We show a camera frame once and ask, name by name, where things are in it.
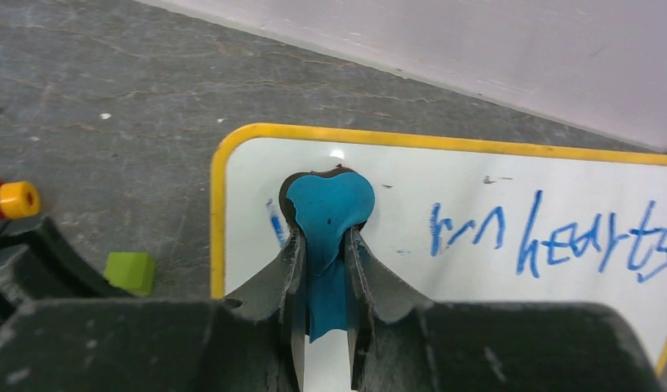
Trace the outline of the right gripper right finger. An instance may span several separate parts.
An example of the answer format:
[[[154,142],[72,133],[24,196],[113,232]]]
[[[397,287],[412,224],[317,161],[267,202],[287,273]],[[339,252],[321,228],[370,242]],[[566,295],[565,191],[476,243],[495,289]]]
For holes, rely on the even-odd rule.
[[[345,233],[357,391],[659,391],[639,339],[590,302],[434,301]]]

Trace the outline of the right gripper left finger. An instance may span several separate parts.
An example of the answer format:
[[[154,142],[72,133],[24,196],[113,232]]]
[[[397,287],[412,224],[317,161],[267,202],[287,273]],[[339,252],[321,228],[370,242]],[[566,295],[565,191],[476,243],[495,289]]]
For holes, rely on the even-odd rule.
[[[219,300],[49,298],[0,327],[0,391],[298,391],[305,244]]]

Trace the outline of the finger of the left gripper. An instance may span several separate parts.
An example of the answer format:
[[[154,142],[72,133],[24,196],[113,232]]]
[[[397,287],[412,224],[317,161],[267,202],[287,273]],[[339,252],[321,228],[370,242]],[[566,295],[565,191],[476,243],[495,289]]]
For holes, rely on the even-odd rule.
[[[0,220],[0,327],[30,301],[132,296],[83,260],[50,217]]]

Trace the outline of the white whiteboard with wooden frame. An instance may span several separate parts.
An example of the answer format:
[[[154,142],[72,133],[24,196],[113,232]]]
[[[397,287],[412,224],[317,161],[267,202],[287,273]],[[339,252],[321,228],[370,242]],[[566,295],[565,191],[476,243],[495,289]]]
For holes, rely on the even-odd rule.
[[[370,181],[375,206],[353,228],[418,292],[441,302],[605,305],[631,326],[665,389],[667,154],[246,125],[211,162],[215,298],[241,287],[299,234],[278,202],[285,179],[336,167]],[[298,391],[357,391],[348,310],[346,330],[310,342],[306,288],[305,274]]]

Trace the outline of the blue whiteboard eraser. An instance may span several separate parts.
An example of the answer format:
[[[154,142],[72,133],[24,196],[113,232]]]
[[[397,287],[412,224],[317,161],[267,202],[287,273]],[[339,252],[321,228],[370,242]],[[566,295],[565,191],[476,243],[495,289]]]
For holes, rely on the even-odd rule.
[[[282,183],[278,202],[287,226],[305,240],[309,341],[346,330],[344,236],[371,216],[370,181],[347,167],[298,172]]]

